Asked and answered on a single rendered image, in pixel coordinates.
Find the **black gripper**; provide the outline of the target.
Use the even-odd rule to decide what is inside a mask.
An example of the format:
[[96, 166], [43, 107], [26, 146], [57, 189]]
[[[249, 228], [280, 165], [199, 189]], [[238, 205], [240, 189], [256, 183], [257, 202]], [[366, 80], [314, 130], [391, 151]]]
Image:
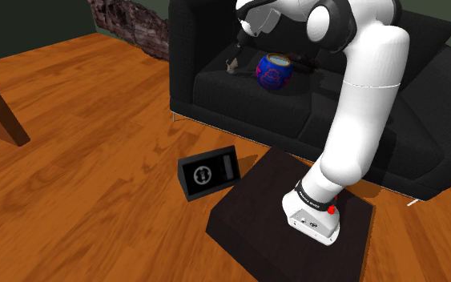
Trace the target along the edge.
[[233, 47], [232, 52], [226, 60], [227, 73], [234, 74], [239, 63], [237, 56], [240, 54], [242, 47], [249, 41], [250, 35], [244, 30], [240, 30], [236, 36], [236, 44]]

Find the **black sofa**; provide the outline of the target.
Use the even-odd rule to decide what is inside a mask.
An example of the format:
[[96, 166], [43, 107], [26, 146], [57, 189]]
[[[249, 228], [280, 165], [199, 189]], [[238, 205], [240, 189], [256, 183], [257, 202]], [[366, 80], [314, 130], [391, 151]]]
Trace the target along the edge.
[[[304, 159], [323, 151], [340, 94], [346, 59], [311, 44], [305, 25], [282, 17], [251, 39], [226, 71], [240, 24], [236, 0], [170, 0], [170, 108], [224, 131], [276, 146]], [[404, 11], [407, 66], [377, 154], [365, 179], [416, 199], [451, 187], [451, 22]], [[256, 80], [270, 53], [292, 62], [278, 90]]]

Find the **blue round vase red pattern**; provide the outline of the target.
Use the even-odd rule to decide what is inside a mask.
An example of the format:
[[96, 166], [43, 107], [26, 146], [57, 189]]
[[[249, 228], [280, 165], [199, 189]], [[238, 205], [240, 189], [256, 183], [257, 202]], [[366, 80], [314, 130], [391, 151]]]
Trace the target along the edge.
[[267, 90], [278, 90], [284, 87], [291, 77], [292, 62], [283, 54], [266, 54], [256, 67], [256, 80]]

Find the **black box with round emblem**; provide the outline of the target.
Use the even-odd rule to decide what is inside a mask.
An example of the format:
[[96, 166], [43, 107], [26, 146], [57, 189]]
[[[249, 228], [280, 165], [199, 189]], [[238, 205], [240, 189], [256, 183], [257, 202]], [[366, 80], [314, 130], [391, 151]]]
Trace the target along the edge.
[[241, 179], [235, 146], [179, 159], [177, 175], [188, 202], [234, 186]]

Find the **dark robot stand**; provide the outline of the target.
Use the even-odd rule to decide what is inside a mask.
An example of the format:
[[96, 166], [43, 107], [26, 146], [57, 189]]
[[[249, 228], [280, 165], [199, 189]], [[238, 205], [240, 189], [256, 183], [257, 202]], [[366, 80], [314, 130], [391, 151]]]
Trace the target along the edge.
[[340, 234], [325, 246], [289, 226], [281, 200], [308, 165], [271, 148], [212, 208], [206, 232], [258, 282], [360, 282], [373, 206], [343, 190]]

